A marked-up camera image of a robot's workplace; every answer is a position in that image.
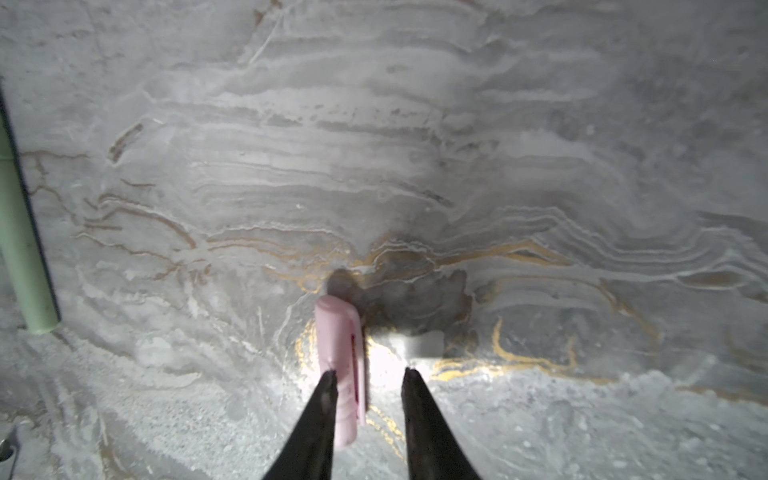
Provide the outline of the green pen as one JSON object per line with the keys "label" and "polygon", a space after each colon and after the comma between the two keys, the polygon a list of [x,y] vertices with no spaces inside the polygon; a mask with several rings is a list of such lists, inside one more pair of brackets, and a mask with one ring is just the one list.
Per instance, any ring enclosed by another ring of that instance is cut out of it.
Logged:
{"label": "green pen", "polygon": [[5,105],[1,106],[1,253],[27,330],[38,335],[54,331],[59,310]]}

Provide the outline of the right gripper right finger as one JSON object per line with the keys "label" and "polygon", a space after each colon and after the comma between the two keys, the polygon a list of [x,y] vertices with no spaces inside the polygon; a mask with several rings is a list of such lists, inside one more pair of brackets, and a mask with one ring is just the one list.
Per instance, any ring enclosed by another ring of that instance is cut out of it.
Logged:
{"label": "right gripper right finger", "polygon": [[479,479],[418,370],[405,368],[401,399],[410,479]]}

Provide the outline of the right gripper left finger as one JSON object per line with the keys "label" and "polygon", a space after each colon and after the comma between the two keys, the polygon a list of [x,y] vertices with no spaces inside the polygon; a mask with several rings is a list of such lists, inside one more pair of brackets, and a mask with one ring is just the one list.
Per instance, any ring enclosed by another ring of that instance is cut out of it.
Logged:
{"label": "right gripper left finger", "polygon": [[337,375],[327,370],[264,480],[332,477],[337,401]]}

